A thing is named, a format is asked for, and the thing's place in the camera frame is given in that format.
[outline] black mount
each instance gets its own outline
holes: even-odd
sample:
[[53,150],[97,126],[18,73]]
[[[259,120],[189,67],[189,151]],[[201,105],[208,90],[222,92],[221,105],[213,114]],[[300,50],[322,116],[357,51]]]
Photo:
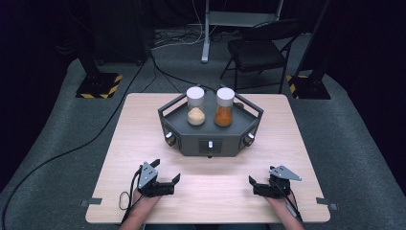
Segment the black mount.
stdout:
[[330,100],[331,97],[322,82],[324,73],[314,69],[308,77],[292,76],[289,84],[295,86],[296,91],[292,94],[296,99],[319,99]]
[[99,71],[90,54],[88,45],[85,43],[78,29],[77,19],[74,18],[66,2],[59,0],[59,4],[65,15],[70,41],[75,47],[79,61],[86,72],[86,77],[77,90],[77,97],[86,98],[86,96],[83,95],[91,95],[92,97],[96,96],[98,98],[103,98],[103,96],[107,97],[108,95],[111,96],[111,90],[114,88],[119,75],[117,73],[101,73]]

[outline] hazard tape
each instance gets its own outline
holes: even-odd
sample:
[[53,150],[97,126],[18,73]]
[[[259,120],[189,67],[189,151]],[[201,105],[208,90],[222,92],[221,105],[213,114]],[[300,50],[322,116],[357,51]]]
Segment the hazard tape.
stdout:
[[113,86],[110,88],[110,90],[107,94],[77,94],[77,98],[86,98],[86,99],[112,98],[114,96],[114,93],[119,88],[119,83],[122,80],[122,78],[123,78],[123,75],[117,76],[117,78],[114,80]]
[[[308,76],[299,75],[298,78],[307,79]],[[287,79],[287,83],[289,84],[289,89],[290,89],[290,92],[292,93],[293,98],[294,99],[300,99],[299,95],[298,95],[297,87],[296,87],[295,82],[293,80],[293,77],[290,76],[290,75],[287,75],[286,79]]]

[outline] metal stand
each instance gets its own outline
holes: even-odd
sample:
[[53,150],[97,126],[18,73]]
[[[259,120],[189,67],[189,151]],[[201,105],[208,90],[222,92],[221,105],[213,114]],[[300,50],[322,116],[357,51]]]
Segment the metal stand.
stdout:
[[77,21],[74,19],[66,1],[59,0],[61,9],[65,15],[68,35],[78,54],[79,61],[86,72],[86,78],[77,91],[78,98],[111,98],[117,89],[121,79],[116,73],[101,73],[90,51],[77,28]]
[[204,44],[202,52],[202,63],[209,61],[210,38],[209,26],[235,26],[235,27],[253,27],[266,21],[278,21],[281,16],[283,0],[279,0],[277,11],[275,13],[253,13],[253,12],[229,12],[229,11],[210,11],[210,0],[206,0],[205,25],[204,25]]
[[[326,10],[328,7],[330,0],[327,0],[325,6],[323,7],[322,13],[320,15],[320,18],[317,22],[317,25],[315,27],[315,32],[318,31],[318,28],[320,27],[321,21],[323,20]],[[322,99],[322,100],[329,100],[331,97],[329,96],[326,87],[324,86],[322,82],[322,78],[325,75],[329,64],[332,61],[333,53],[335,51],[335,47],[337,47],[337,43],[340,41],[339,36],[335,36],[329,46],[328,50],[326,51],[325,58],[322,58],[319,64],[312,70],[311,74],[306,77],[306,76],[300,76],[299,73],[302,70],[302,66],[304,63],[305,56],[308,52],[308,48],[310,47],[310,44],[312,43],[314,38],[314,33],[313,37],[310,39],[309,45],[307,45],[307,48],[304,52],[304,57],[301,60],[301,63],[299,64],[299,67],[295,73],[294,76],[288,76],[287,81],[290,85],[290,91],[293,95],[294,98],[296,99]]]

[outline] cable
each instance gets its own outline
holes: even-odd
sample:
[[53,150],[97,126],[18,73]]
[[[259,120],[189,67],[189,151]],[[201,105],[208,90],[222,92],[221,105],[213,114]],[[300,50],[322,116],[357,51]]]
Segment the cable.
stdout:
[[302,216],[301,213],[299,212],[299,208],[296,205],[293,204],[293,202],[289,199],[289,197],[287,197],[286,193],[283,191],[283,189],[278,185],[278,183],[275,183],[275,185],[278,187],[278,189],[280,190],[280,192],[283,195],[283,198],[287,201],[287,203],[293,208],[293,211],[296,214],[296,219],[298,220],[299,223],[304,224],[304,221],[302,220]]
[[155,82],[155,80],[156,80],[155,67],[154,67],[154,69],[153,69],[153,73],[154,73],[154,76],[155,76],[155,77],[153,78],[153,80],[152,80],[146,87],[144,87],[143,90],[140,91],[140,93],[144,93],[144,92]]
[[64,156],[67,154],[70,154],[74,151],[80,150],[88,145],[90,145],[91,143],[93,143],[96,139],[98,139],[102,133],[105,131],[105,129],[107,128],[107,126],[110,124],[111,120],[113,119],[114,115],[117,113],[117,111],[119,110],[121,104],[123,103],[124,99],[125,99],[125,95],[128,92],[129,87],[131,86],[132,82],[135,81],[135,79],[138,77],[138,75],[140,74],[141,70],[143,69],[144,64],[141,65],[140,69],[137,71],[137,73],[134,75],[133,79],[131,80],[131,82],[128,84],[127,88],[125,89],[124,95],[122,96],[122,98],[120,99],[119,104],[117,105],[117,107],[114,109],[114,112],[112,113],[112,115],[110,116],[110,118],[107,120],[106,124],[101,128],[101,130],[99,131],[99,133],[92,138],[90,141],[76,147],[73,149],[70,149],[68,151],[65,151],[57,156],[54,156],[48,160],[46,160],[45,162],[41,163],[40,165],[38,165],[37,167],[35,167],[33,170],[31,170],[27,175],[24,176],[24,178],[15,186],[15,188],[11,191],[10,196],[7,198],[6,200],[6,206],[4,207],[3,211],[2,211],[2,216],[1,216],[1,220],[2,220],[2,228],[3,230],[6,230],[6,213],[7,213],[7,208],[9,207],[9,204],[11,202],[12,197],[14,196],[15,192],[20,188],[20,186],[26,181],[27,178],[29,178],[33,173],[35,173],[37,170],[39,170],[40,168],[42,168],[44,165]]
[[123,208],[123,207],[122,207],[122,198],[123,198],[123,195],[127,195],[127,196],[128,196],[128,200],[129,200],[129,193],[128,193],[128,192],[122,192],[122,193],[120,194],[119,208],[124,211],[124,210],[126,210],[126,208]]
[[154,47],[157,47],[158,44],[161,44],[160,46],[163,46],[162,44],[166,45],[171,41],[182,41],[183,43],[187,43],[185,40],[186,39],[190,39],[193,38],[196,35],[199,35],[199,33],[195,32],[192,29],[189,29],[188,31],[188,27],[184,26],[183,27],[185,32],[183,32],[180,35],[173,35],[173,36],[169,36],[167,33],[176,33],[179,34],[181,32],[179,31],[165,31],[165,32],[156,32],[155,33],[155,42],[154,42]]
[[[173,76],[173,75],[168,74],[167,72],[165,72],[165,71],[163,71],[161,68],[159,68],[159,66],[156,64],[155,57],[152,55],[152,53],[149,53],[149,56],[151,57],[152,62],[153,62],[153,64],[154,64],[155,68],[156,68],[159,72],[161,72],[164,76],[170,77],[170,78],[173,78],[173,79],[176,79],[176,80],[185,82],[185,83],[193,84],[193,85],[197,85],[197,84],[198,84],[198,83],[196,83],[196,82],[192,82],[192,81],[188,81],[188,80],[179,79],[179,78],[177,78],[177,77],[175,77],[175,76]],[[200,86],[201,86],[201,87],[204,87],[204,88],[207,88],[207,89],[213,91],[214,93],[216,93],[216,90],[215,90],[215,89],[213,89],[213,88],[211,88],[211,87],[209,87],[209,86],[207,86],[207,85],[200,84]]]
[[158,47],[152,48],[151,50],[156,50],[156,49],[158,49],[158,48],[162,48],[162,47],[166,47],[166,46],[172,46],[172,45],[192,45],[192,44],[195,44],[195,43],[197,43],[197,42],[202,41],[202,40],[200,40],[200,37],[203,35],[203,27],[202,27],[202,24],[201,24],[201,22],[200,22],[200,17],[199,17],[199,15],[198,15],[198,13],[197,13],[197,10],[196,10],[196,6],[194,5],[194,0],[192,0],[192,3],[193,3],[194,13],[196,14],[197,20],[198,20],[199,25],[200,25],[200,36],[199,36],[199,38],[198,38],[196,41],[193,41],[193,42],[190,42],[190,43],[185,42],[185,43],[167,44],[167,45],[162,45],[162,46],[158,46]]
[[132,177],[131,186],[130,186],[130,188],[129,188],[128,204],[127,204],[127,208],[126,208],[126,211],[125,211],[125,214],[124,214],[124,216],[123,216],[123,219],[122,219],[122,223],[121,223],[121,224],[123,224],[123,223],[125,222],[125,220],[128,218],[129,213],[131,212],[131,209],[134,207],[134,205],[136,205],[136,204],[143,198],[143,195],[141,195],[141,196],[134,202],[134,204],[132,203],[132,193],[133,193],[133,190],[134,190],[134,181],[135,181],[135,178],[137,177],[137,175],[140,175],[140,174],[141,174],[141,169],[142,169],[142,168],[143,168],[143,166],[140,166],[140,168],[138,169],[138,171],[135,172],[135,173],[134,173],[134,176]]

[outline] black chair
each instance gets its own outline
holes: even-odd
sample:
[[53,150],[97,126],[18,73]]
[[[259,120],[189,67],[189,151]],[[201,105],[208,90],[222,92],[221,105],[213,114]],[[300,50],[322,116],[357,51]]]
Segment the black chair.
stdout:
[[[235,91],[245,88],[279,84],[279,93],[281,93],[290,48],[293,41],[301,32],[302,23],[298,19],[265,22],[248,29],[243,33],[241,39],[234,39],[228,42],[228,50],[231,54],[231,58],[220,78],[223,78],[227,70],[235,70]],[[286,39],[287,41],[284,43],[284,46],[279,49],[273,41],[281,39]],[[229,68],[232,61],[236,64],[235,68]],[[258,75],[260,75],[264,70],[277,68],[283,68],[281,80],[278,82],[240,88],[237,86],[238,72],[259,72]]]

